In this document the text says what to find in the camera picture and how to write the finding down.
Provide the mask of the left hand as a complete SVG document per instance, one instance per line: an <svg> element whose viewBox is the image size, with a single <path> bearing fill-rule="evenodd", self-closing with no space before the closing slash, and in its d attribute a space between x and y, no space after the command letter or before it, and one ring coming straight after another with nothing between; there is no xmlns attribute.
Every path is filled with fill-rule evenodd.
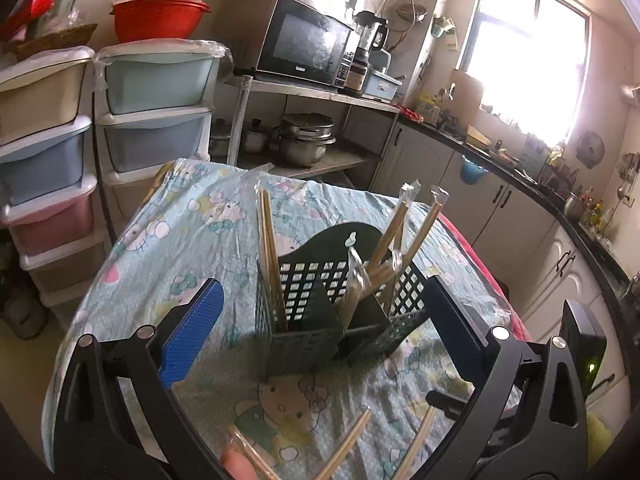
<svg viewBox="0 0 640 480"><path fill-rule="evenodd" d="M229 448L221 455L224 469L234 480L257 480L257 472L252 463L238 451Z"/></svg>

